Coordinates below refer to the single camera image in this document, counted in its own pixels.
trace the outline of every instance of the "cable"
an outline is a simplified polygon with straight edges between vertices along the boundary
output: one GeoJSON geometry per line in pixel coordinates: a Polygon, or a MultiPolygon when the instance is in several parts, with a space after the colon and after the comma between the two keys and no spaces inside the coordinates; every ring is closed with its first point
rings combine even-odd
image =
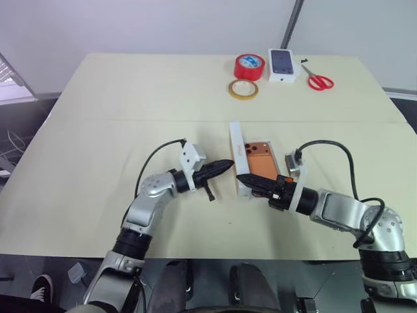
{"type": "Polygon", "coordinates": [[[84,287],[88,288],[87,283],[85,282],[84,278],[81,277],[81,282],[83,283],[84,287]]]}
{"type": "Polygon", "coordinates": [[[349,160],[349,169],[350,169],[350,172],[351,172],[351,185],[352,185],[353,197],[356,200],[359,200],[358,192],[356,191],[356,182],[355,182],[355,178],[354,178],[353,158],[352,158],[351,152],[344,145],[342,145],[341,143],[334,142],[332,140],[314,140],[312,142],[307,142],[304,145],[301,145],[301,147],[299,147],[298,149],[296,149],[296,151],[295,151],[295,160],[299,161],[301,159],[301,150],[303,150],[306,147],[309,147],[310,145],[318,145],[318,144],[335,145],[335,146],[339,147],[340,149],[342,149],[346,153],[347,159],[349,160]]]}
{"type": "Polygon", "coordinates": [[[134,199],[137,197],[137,191],[139,190],[139,183],[141,181],[142,175],[143,175],[143,171],[145,171],[146,166],[148,165],[149,161],[151,160],[151,158],[154,156],[155,153],[157,153],[160,149],[162,149],[163,147],[166,147],[167,145],[172,145],[173,143],[177,143],[180,142],[181,146],[184,147],[186,140],[185,139],[177,139],[177,140],[173,140],[172,142],[165,142],[163,145],[160,145],[159,147],[157,147],[146,159],[144,165],[142,166],[142,169],[139,173],[139,176],[137,177],[137,181],[136,181],[136,187],[135,187],[135,196],[134,199]]]}
{"type": "Polygon", "coordinates": [[[365,232],[353,243],[354,248],[358,248],[364,242],[364,239],[366,238],[366,236],[369,235],[369,233],[372,231],[374,226],[377,224],[378,220],[381,218],[381,215],[383,214],[384,209],[385,209],[385,202],[384,200],[380,198],[368,198],[368,199],[361,200],[361,202],[364,202],[364,203],[369,202],[369,201],[378,201],[380,203],[379,211],[377,215],[375,215],[375,218],[372,220],[369,226],[366,228],[365,232]]]}
{"type": "Polygon", "coordinates": [[[145,295],[145,288],[143,287],[140,279],[139,280],[139,284],[141,286],[141,292],[142,292],[142,302],[143,302],[143,313],[146,313],[146,295],[145,295]]]}
{"type": "Polygon", "coordinates": [[[341,143],[339,142],[334,142],[332,140],[314,140],[312,142],[307,142],[304,145],[301,145],[301,147],[299,147],[298,149],[296,149],[295,151],[295,160],[298,162],[301,159],[302,153],[301,150],[303,150],[306,147],[309,147],[310,145],[318,145],[318,144],[327,144],[327,145],[335,145],[337,147],[339,147],[340,149],[342,149],[346,155],[347,158],[349,160],[349,169],[351,172],[351,185],[352,185],[352,192],[353,192],[353,196],[356,200],[361,201],[363,203],[365,202],[369,202],[369,201],[378,201],[380,203],[379,205],[379,211],[377,213],[377,215],[375,216],[375,218],[372,220],[371,224],[366,228],[365,232],[359,236],[359,238],[353,243],[353,247],[354,248],[358,248],[365,240],[365,238],[369,235],[369,233],[371,233],[372,229],[374,228],[374,226],[377,224],[378,220],[380,219],[381,215],[384,212],[385,209],[385,202],[384,200],[380,199],[380,198],[368,198],[368,199],[364,199],[364,200],[359,200],[358,197],[358,192],[356,190],[356,182],[355,182],[355,178],[354,178],[354,167],[353,167],[353,157],[351,155],[351,152],[341,143]]]}
{"type": "Polygon", "coordinates": [[[0,157],[2,157],[3,155],[7,155],[7,154],[9,154],[10,152],[13,152],[13,151],[17,151],[17,149],[16,149],[16,148],[14,148],[14,149],[11,149],[11,150],[9,150],[9,151],[2,152],[2,153],[0,153],[0,157]]]}
{"type": "Polygon", "coordinates": [[[0,151],[0,158],[3,157],[7,162],[8,162],[8,158],[7,158],[7,153],[2,153],[0,151]]]}
{"type": "Polygon", "coordinates": [[[18,136],[18,135],[16,135],[13,131],[11,131],[11,130],[7,130],[7,138],[8,138],[8,140],[10,141],[10,143],[13,145],[13,147],[15,147],[16,148],[16,150],[18,150],[18,151],[20,151],[20,152],[22,152],[22,153],[24,153],[25,151],[24,150],[22,150],[22,149],[25,149],[26,148],[26,143],[18,136]],[[15,136],[22,144],[23,144],[23,147],[18,147],[15,143],[14,143],[14,141],[13,141],[13,139],[10,137],[10,133],[12,133],[13,134],[13,136],[15,136]]]}

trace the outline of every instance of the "roll of red tape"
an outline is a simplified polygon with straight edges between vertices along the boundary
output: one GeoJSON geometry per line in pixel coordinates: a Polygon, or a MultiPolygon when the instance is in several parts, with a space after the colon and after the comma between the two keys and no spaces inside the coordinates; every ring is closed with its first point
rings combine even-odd
{"type": "Polygon", "coordinates": [[[261,78],[265,60],[256,54],[242,54],[236,58],[235,76],[241,80],[255,81],[261,78]]]}

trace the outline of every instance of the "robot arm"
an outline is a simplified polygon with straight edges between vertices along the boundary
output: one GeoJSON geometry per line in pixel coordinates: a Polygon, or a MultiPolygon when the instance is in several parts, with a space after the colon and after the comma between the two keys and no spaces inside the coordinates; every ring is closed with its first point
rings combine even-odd
{"type": "Polygon", "coordinates": [[[183,170],[152,175],[142,182],[139,194],[123,218],[113,249],[106,254],[87,289],[84,305],[69,312],[133,312],[143,292],[139,276],[145,255],[169,201],[180,193],[201,187],[212,201],[214,196],[207,181],[234,163],[219,160],[203,165],[204,153],[198,146],[188,143],[183,146],[181,158],[183,156],[186,156],[183,170]]]}
{"type": "MultiPolygon", "coordinates": [[[[294,155],[286,156],[290,173],[300,169],[294,155]]],[[[253,174],[237,178],[254,193],[268,198],[273,208],[283,211],[294,207],[313,222],[352,233],[357,239],[354,247],[359,250],[364,287],[370,296],[417,303],[417,272],[405,252],[403,222],[394,210],[385,207],[380,212],[379,205],[325,189],[304,188],[282,175],[276,181],[253,174]]]]}

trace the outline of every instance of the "roll of masking tape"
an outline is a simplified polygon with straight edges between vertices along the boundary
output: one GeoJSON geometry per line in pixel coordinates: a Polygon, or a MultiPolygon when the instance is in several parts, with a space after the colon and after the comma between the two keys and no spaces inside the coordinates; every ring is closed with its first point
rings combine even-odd
{"type": "Polygon", "coordinates": [[[234,80],[229,84],[229,93],[239,100],[249,100],[258,94],[258,86],[250,80],[234,80]]]}

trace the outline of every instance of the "black rubber joint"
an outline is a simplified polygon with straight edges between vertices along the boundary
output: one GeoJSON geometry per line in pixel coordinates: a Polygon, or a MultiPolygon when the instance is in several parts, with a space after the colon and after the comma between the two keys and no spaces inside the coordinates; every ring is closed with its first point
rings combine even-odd
{"type": "Polygon", "coordinates": [[[359,255],[368,278],[394,282],[408,282],[416,278],[414,264],[405,251],[359,250],[359,255]]]}
{"type": "Polygon", "coordinates": [[[113,251],[133,259],[143,260],[151,243],[152,236],[122,228],[113,251]]]}

